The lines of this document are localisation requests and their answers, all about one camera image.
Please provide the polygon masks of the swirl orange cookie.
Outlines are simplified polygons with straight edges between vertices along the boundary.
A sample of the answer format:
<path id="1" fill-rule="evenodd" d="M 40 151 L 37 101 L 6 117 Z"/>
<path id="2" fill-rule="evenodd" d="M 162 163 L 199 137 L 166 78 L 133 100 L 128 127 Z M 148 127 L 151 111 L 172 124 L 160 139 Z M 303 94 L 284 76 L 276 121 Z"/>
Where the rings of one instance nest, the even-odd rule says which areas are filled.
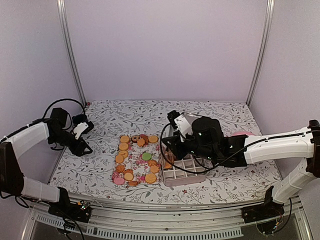
<path id="1" fill-rule="evenodd" d="M 115 171 L 117 173 L 123 173 L 126 170 L 126 167 L 122 164 L 119 164 L 115 167 Z"/>

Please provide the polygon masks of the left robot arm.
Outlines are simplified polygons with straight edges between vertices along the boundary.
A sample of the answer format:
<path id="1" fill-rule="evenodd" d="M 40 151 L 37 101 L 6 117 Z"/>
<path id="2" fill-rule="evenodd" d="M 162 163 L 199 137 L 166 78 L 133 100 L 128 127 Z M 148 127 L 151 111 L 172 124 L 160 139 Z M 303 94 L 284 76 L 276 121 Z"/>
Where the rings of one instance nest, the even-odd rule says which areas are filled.
<path id="1" fill-rule="evenodd" d="M 88 203 L 84 200 L 73 203 L 65 188 L 51 186 L 23 172 L 36 172 L 36 165 L 45 155 L 43 151 L 36 151 L 45 142 L 53 148 L 66 148 L 76 157 L 93 152 L 83 135 L 90 132 L 94 124 L 82 113 L 72 117 L 71 127 L 67 128 L 69 117 L 66 110 L 56 107 L 49 117 L 36 119 L 1 139 L 0 191 L 5 198 L 48 204 L 52 215 L 87 222 L 92 212 Z"/>

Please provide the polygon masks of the metal serving tongs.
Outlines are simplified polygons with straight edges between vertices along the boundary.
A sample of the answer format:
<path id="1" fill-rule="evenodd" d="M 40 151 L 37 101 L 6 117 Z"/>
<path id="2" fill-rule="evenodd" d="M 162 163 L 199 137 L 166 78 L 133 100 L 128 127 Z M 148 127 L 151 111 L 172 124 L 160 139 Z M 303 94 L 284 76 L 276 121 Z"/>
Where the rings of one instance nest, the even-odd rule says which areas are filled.
<path id="1" fill-rule="evenodd" d="M 175 155 L 171 152 L 170 149 L 166 148 L 164 151 L 164 169 L 170 169 L 172 165 L 175 163 Z"/>

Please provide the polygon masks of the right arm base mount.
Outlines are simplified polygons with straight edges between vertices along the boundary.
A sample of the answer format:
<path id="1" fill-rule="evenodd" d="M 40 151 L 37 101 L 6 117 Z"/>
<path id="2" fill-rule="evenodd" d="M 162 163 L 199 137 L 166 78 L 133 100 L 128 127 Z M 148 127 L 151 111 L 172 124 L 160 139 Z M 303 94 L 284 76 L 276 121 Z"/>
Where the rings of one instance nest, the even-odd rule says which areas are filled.
<path id="1" fill-rule="evenodd" d="M 241 216 L 246 224 L 261 221 L 256 224 L 258 231 L 263 235 L 272 235 L 276 232 L 284 212 L 284 204 L 271 201 L 243 207 Z"/>

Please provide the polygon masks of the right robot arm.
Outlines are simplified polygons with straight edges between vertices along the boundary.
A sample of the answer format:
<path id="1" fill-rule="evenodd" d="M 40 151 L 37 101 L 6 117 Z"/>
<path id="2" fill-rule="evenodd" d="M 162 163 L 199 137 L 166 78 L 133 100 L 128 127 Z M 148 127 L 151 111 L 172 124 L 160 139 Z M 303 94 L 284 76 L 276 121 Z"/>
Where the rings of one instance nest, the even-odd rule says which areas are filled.
<path id="1" fill-rule="evenodd" d="M 300 158 L 298 166 L 281 182 L 269 187 L 261 204 L 244 207 L 241 215 L 245 223 L 257 222 L 284 214 L 284 204 L 291 196 L 320 176 L 320 123 L 310 120 L 308 126 L 272 135 L 235 135 L 226 137 L 217 119 L 197 114 L 168 114 L 173 135 L 160 136 L 178 160 L 187 155 L 212 163 L 205 169 L 217 167 L 246 167 L 263 161 Z"/>

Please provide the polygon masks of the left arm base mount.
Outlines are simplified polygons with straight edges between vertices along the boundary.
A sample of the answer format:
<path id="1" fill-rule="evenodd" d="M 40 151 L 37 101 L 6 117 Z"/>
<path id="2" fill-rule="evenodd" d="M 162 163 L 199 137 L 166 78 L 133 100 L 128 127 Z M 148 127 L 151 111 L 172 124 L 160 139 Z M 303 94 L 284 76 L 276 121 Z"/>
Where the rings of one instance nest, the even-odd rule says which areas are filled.
<path id="1" fill-rule="evenodd" d="M 57 217 L 67 218 L 76 222 L 88 223 L 92 208 L 82 203 L 49 202 L 48 213 Z"/>

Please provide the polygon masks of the metal divided cookie tin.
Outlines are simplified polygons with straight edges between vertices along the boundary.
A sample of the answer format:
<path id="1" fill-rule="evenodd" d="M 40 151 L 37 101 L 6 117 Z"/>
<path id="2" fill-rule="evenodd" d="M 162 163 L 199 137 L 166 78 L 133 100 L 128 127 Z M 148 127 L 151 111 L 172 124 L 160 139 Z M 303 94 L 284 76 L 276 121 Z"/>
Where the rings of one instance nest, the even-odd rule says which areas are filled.
<path id="1" fill-rule="evenodd" d="M 161 163 L 165 166 L 163 156 L 160 159 Z M 202 172 L 207 170 L 208 165 L 203 158 L 194 158 L 192 155 L 187 154 L 181 160 L 175 158 L 174 165 L 183 170 L 175 166 L 169 169 L 164 169 L 164 166 L 161 167 L 162 179 L 166 187 L 197 184 L 202 183 L 206 179 L 206 173 Z"/>

